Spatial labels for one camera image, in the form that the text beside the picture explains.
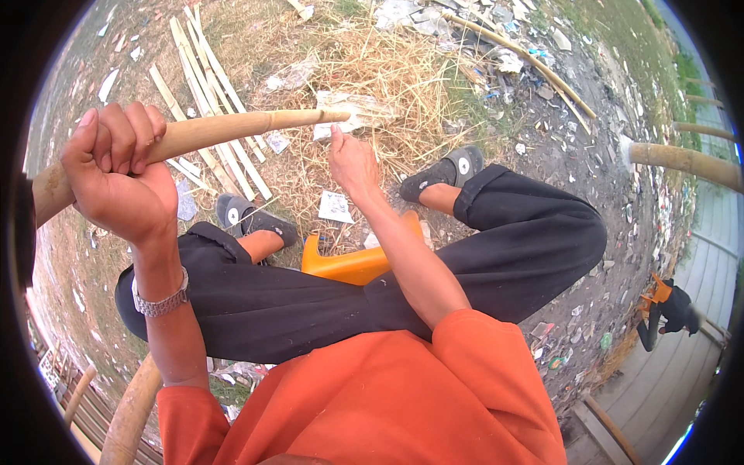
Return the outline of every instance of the pant cuff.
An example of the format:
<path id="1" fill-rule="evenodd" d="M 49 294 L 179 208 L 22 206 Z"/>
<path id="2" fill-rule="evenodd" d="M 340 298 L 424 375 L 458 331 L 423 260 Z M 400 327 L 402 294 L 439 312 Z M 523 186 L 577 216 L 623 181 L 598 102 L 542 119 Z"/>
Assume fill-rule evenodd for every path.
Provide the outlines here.
<path id="1" fill-rule="evenodd" d="M 186 234 L 204 237 L 213 240 L 222 246 L 230 255 L 235 257 L 235 263 L 239 265 L 252 265 L 251 255 L 237 242 L 229 233 L 206 221 L 200 221 L 191 226 Z"/>
<path id="2" fill-rule="evenodd" d="M 467 211 L 470 205 L 486 185 L 508 171 L 510 171 L 508 168 L 500 164 L 490 164 L 483 171 L 468 179 L 460 195 L 455 199 L 455 206 L 452 209 L 455 218 L 469 227 Z"/>

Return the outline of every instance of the right hand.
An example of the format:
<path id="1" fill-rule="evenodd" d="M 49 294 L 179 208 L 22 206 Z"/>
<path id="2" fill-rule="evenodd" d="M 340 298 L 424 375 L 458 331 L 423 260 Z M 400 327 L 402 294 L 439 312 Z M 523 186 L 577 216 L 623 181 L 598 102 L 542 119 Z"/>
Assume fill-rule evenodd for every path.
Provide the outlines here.
<path id="1" fill-rule="evenodd" d="M 154 106 L 112 103 L 88 110 L 62 153 L 76 208 L 89 221 L 145 248 L 176 237 L 178 194 L 164 163 L 147 164 L 166 131 Z M 126 173 L 130 167 L 134 173 Z"/>
<path id="2" fill-rule="evenodd" d="M 330 127 L 330 175 L 355 199 L 369 197 L 379 191 L 377 160 L 368 142 L 344 134 L 338 124 Z"/>

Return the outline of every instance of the black jogger pants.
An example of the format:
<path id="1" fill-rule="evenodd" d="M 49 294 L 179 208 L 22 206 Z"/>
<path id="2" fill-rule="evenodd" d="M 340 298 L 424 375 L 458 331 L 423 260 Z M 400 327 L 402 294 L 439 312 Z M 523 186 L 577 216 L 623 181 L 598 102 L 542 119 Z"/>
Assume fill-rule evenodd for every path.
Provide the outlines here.
<path id="1" fill-rule="evenodd" d="M 519 323 L 599 262 L 606 228 L 589 203 L 492 164 L 455 200 L 455 217 L 480 231 L 436 253 L 473 308 Z M 354 286 L 273 266 L 254 266 L 228 233 L 206 222 L 179 238 L 190 299 L 209 356 L 284 362 L 360 333 L 432 332 L 408 305 L 392 272 Z M 146 339 L 132 301 L 132 267 L 116 288 L 125 325 Z"/>

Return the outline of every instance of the orange plastic stool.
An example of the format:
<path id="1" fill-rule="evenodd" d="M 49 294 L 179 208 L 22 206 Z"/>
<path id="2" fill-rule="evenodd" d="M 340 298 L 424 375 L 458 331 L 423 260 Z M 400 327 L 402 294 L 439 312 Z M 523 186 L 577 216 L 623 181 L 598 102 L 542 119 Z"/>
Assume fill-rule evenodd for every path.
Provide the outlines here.
<path id="1" fill-rule="evenodd" d="M 641 296 L 641 298 L 644 299 L 644 303 L 643 306 L 639 308 L 643 312 L 648 312 L 651 310 L 651 303 L 658 304 L 659 302 L 666 302 L 669 296 L 672 294 L 672 288 L 664 284 L 664 282 L 659 278 L 659 276 L 656 275 L 656 273 L 651 272 L 651 276 L 653 277 L 653 280 L 656 281 L 656 290 L 654 290 L 652 284 L 647 291 L 647 293 L 651 294 L 651 296 Z"/>
<path id="2" fill-rule="evenodd" d="M 401 218 L 411 231 L 423 240 L 418 214 L 409 210 Z M 322 257 L 318 255 L 319 239 L 320 236 L 313 234 L 305 241 L 305 250 L 302 253 L 303 273 L 364 286 L 382 273 L 390 271 L 390 264 L 382 247 L 368 248 L 334 257 Z"/>

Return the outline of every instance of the metal watch band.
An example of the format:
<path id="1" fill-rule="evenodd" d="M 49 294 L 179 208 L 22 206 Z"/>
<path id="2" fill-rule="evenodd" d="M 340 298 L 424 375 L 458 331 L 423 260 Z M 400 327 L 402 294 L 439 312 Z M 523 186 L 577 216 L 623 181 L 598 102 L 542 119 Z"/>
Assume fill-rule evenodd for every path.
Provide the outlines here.
<path id="1" fill-rule="evenodd" d="M 184 272 L 184 280 L 181 283 L 179 290 L 170 297 L 166 297 L 158 302 L 148 302 L 139 296 L 137 290 L 137 277 L 135 276 L 132 279 L 132 298 L 134 299 L 137 311 L 142 315 L 149 317 L 163 316 L 174 311 L 181 304 L 188 302 L 188 273 L 186 272 L 186 268 L 183 266 L 181 266 L 181 270 Z"/>

